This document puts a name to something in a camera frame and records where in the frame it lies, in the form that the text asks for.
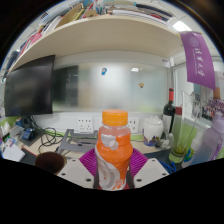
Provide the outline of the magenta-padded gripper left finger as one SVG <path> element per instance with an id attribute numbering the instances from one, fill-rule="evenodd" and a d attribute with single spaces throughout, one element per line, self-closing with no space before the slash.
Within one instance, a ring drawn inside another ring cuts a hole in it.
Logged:
<path id="1" fill-rule="evenodd" d="M 97 159 L 93 149 L 79 159 L 70 159 L 58 176 L 78 186 L 93 189 L 97 175 Z"/>

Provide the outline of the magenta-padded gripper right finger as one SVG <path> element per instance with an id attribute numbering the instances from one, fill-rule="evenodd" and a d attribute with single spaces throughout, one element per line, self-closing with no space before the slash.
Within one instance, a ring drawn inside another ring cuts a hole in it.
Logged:
<path id="1" fill-rule="evenodd" d="M 133 149 L 127 173 L 127 184 L 130 189 L 144 187 L 168 175 L 168 171 L 156 158 L 148 159 L 140 151 Z"/>

